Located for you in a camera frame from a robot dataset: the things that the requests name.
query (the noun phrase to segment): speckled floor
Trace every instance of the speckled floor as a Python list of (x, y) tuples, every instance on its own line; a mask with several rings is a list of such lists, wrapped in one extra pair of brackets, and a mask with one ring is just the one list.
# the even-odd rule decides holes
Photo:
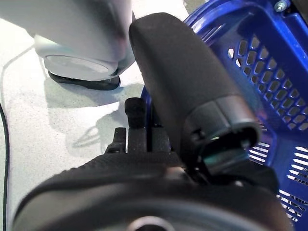
[[(201, 0), (186, 1), (193, 11)], [(168, 12), (184, 20), (182, 0), (133, 0), (137, 18)], [(121, 75), (115, 91), (60, 85), (45, 73), (23, 29), (0, 20), (0, 92), (11, 139), (8, 224), (21, 199), (36, 185), (103, 153), (116, 127), (127, 127), (124, 101), (138, 97), (143, 80), (136, 64)], [(2, 212), (4, 135), (0, 125), (0, 207)]]

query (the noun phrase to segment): black handle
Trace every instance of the black handle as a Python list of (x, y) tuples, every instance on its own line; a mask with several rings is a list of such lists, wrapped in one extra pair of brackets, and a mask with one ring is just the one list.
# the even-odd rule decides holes
[(256, 119), (239, 90), (183, 22), (167, 13), (151, 14), (133, 22), (129, 35), (145, 86), (179, 154), (187, 140), (207, 144), (230, 133), (244, 132), (248, 146), (257, 142)]

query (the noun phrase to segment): black cable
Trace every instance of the black cable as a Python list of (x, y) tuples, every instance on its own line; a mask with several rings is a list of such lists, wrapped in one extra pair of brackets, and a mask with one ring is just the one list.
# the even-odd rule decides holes
[(4, 139), (5, 139), (5, 168), (4, 168), (4, 186), (3, 186), (3, 231), (6, 231), (7, 193), (8, 193), (8, 178), (9, 178), (9, 166), (10, 166), (10, 139), (9, 139), (8, 124), (1, 103), (0, 103), (0, 115), (3, 123)]

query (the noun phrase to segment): blue plastic basket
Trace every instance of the blue plastic basket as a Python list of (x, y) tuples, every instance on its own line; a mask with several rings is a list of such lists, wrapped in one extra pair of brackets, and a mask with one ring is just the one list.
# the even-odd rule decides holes
[[(308, 28), (272, 0), (211, 0), (186, 20), (236, 81), (262, 126), (251, 159), (275, 169), (297, 231), (308, 228)], [(147, 103), (150, 98), (143, 97)]]

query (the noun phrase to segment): black rubber base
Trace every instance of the black rubber base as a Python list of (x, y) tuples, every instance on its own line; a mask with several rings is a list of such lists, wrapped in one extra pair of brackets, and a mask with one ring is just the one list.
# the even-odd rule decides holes
[(114, 90), (120, 86), (120, 77), (114, 77), (102, 81), (86, 81), (86, 80), (57, 76), (51, 72), (48, 72), (48, 74), (50, 78), (52, 78), (57, 83), (75, 84), (93, 90)]

